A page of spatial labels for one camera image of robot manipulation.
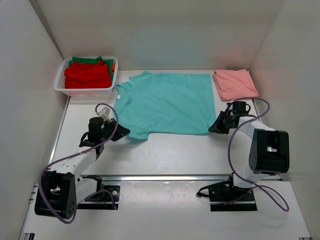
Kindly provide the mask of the teal t shirt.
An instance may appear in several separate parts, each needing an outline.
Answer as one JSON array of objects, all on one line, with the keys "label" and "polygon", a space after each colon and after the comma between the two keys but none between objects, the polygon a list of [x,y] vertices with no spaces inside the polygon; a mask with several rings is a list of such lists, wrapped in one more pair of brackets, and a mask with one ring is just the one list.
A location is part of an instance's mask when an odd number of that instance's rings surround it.
[{"label": "teal t shirt", "polygon": [[114,109],[129,137],[205,135],[216,120],[210,74],[149,72],[116,85]]}]

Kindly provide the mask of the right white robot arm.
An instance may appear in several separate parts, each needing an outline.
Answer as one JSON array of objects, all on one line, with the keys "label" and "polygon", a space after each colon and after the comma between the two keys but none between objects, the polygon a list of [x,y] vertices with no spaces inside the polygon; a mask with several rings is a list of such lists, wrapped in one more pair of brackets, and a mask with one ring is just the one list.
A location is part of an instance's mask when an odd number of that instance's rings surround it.
[{"label": "right white robot arm", "polygon": [[250,114],[251,107],[244,101],[227,103],[227,108],[221,111],[208,129],[215,134],[232,133],[227,157],[231,168],[231,144],[238,131],[245,133],[251,139],[248,165],[240,172],[232,171],[231,183],[224,187],[224,195],[229,200],[236,200],[242,195],[242,189],[250,189],[260,180],[287,173],[290,168],[289,134],[286,131],[275,130]]}]

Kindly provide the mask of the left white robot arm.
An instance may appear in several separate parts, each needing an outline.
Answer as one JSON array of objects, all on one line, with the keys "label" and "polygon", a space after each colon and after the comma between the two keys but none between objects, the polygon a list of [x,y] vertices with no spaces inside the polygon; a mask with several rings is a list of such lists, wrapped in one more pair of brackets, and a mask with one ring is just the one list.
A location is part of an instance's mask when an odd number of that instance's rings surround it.
[{"label": "left white robot arm", "polygon": [[62,165],[55,169],[45,167],[40,174],[40,185],[34,204],[35,214],[56,217],[61,222],[70,224],[82,201],[109,195],[110,191],[102,184],[102,177],[83,173],[99,159],[107,141],[116,142],[130,132],[114,118],[91,118],[88,130],[80,139],[79,152],[63,160]]}]

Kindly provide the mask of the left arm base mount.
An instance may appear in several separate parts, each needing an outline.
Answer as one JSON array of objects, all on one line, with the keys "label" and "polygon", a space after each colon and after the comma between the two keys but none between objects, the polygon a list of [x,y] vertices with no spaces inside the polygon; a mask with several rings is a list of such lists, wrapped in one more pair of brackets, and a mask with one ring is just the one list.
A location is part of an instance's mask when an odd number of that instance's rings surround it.
[{"label": "left arm base mount", "polygon": [[118,210],[121,183],[102,176],[85,175],[75,181],[80,210]]}]

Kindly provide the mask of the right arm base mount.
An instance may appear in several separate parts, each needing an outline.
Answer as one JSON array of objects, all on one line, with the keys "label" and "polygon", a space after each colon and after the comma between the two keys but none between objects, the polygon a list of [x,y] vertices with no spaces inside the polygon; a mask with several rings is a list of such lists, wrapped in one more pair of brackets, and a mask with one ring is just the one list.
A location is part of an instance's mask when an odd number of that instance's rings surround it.
[{"label": "right arm base mount", "polygon": [[227,180],[201,187],[196,196],[209,198],[211,212],[255,212],[253,190],[234,185],[233,174]]}]

